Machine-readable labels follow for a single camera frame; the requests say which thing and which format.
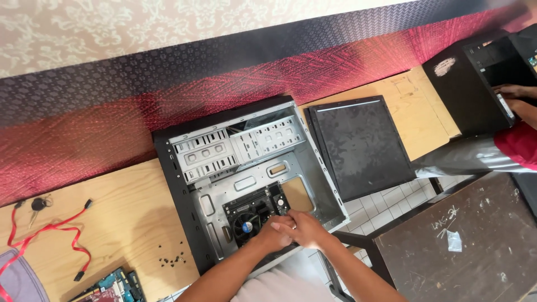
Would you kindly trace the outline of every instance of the cable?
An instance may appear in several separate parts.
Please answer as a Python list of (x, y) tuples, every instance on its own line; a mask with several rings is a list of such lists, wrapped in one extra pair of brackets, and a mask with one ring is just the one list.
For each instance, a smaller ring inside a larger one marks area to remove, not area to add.
[[(75, 245), (76, 245), (76, 243), (78, 241), (78, 238), (80, 238), (81, 231), (80, 231), (79, 228), (77, 228), (77, 227), (59, 228), (59, 227), (64, 225), (64, 224), (67, 224), (67, 223), (71, 222), (72, 220), (76, 219), (78, 216), (82, 215), (82, 213), (84, 213), (91, 206), (91, 204), (92, 204), (91, 199), (88, 199), (88, 201), (84, 205), (84, 209), (82, 209), (78, 214), (74, 215), (73, 217), (71, 217), (69, 219), (66, 219), (66, 220), (64, 220), (62, 222), (58, 222), (57, 224), (48, 224), (45, 227), (43, 227), (42, 229), (40, 229), (39, 231), (37, 231), (37, 232), (33, 233), (32, 235), (22, 239), (21, 241), (19, 241), (17, 243), (12, 243), (13, 238), (15, 237), (15, 233), (17, 232), (17, 224), (15, 223), (15, 212), (17, 211), (18, 208), (20, 208), (23, 205), (23, 203), (24, 203), (24, 201), (23, 202), (18, 202), (15, 205), (15, 207), (13, 208), (13, 211), (11, 212), (11, 226), (12, 226), (12, 228), (11, 228), (11, 234), (9, 235), (9, 238), (8, 238), (8, 246), (10, 246), (12, 248), (20, 246), (20, 251), (16, 256), (14, 256), (13, 258), (9, 259), (9, 261), (7, 261), (4, 264), (4, 266), (2, 266), (0, 268), (0, 275), (2, 275), (2, 273), (8, 268), (8, 266), (10, 266), (12, 263), (14, 263), (17, 259), (19, 259), (19, 257), (24, 255), (24, 252), (26, 251), (26, 248), (28, 247), (28, 244), (30, 244), (30, 241), (34, 237), (36, 237), (41, 232), (48, 231), (48, 230), (51, 230), (51, 229), (56, 229), (56, 230), (59, 230), (59, 231), (77, 231), (77, 233), (75, 235), (75, 238), (71, 242), (71, 248), (73, 250), (75, 250), (75, 251), (81, 251), (81, 252), (85, 253), (89, 258), (88, 262), (86, 262), (86, 264), (82, 267), (82, 269), (78, 272), (78, 274), (76, 275), (76, 277), (74, 279), (74, 281), (80, 281), (80, 279), (82, 279), (82, 276), (84, 276), (84, 273), (86, 272), (86, 269), (88, 269), (88, 266), (90, 265), (91, 254), (85, 248), (75, 247)], [(2, 297), (5, 300), (5, 302), (13, 302), (13, 300), (11, 299), (11, 297), (8, 295), (8, 293), (2, 287), (1, 284), (0, 284), (0, 297)]]

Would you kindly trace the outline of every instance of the red shirt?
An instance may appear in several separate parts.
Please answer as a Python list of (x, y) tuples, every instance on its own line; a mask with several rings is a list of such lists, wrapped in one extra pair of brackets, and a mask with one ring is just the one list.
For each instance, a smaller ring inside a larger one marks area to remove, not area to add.
[(494, 144), (515, 163), (537, 171), (537, 130), (527, 123), (496, 132)]

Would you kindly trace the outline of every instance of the wallpaper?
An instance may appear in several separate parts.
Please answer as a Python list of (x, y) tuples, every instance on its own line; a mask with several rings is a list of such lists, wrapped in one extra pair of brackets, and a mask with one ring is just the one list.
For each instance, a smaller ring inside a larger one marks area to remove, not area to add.
[(411, 0), (0, 0), (0, 78)]

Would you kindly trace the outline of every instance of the white tile floor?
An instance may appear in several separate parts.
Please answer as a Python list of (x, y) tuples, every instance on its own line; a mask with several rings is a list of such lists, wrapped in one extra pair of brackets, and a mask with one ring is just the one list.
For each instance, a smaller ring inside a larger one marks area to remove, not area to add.
[[(439, 177), (438, 179), (444, 190), (447, 190), (468, 177), (470, 176), (444, 176)], [(360, 235), (371, 234), (376, 229), (384, 226), (402, 214), (407, 213), (412, 208), (434, 196), (436, 196), (436, 194), (434, 193), (429, 180), (418, 179), (351, 200), (344, 204), (350, 215), (351, 222), (343, 226), (340, 231)], [(301, 253), (305, 253), (309, 257), (321, 280), (327, 287), (330, 286), (331, 283), (326, 273), (324, 263), (322, 262), (320, 252), (316, 249), (304, 249)], [(372, 266), (365, 250), (360, 250), (355, 253), (355, 256), (369, 267)], [(345, 289), (344, 291), (350, 295), (341, 279), (339, 282)], [(162, 299), (160, 302), (173, 302), (187, 288), (188, 286)]]

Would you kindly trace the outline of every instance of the cpu fan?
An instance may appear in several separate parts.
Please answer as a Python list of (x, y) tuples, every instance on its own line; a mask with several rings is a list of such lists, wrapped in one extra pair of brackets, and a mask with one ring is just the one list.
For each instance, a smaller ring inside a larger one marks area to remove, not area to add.
[(232, 223), (233, 235), (239, 247), (257, 235), (261, 230), (261, 218), (254, 212), (237, 214)]

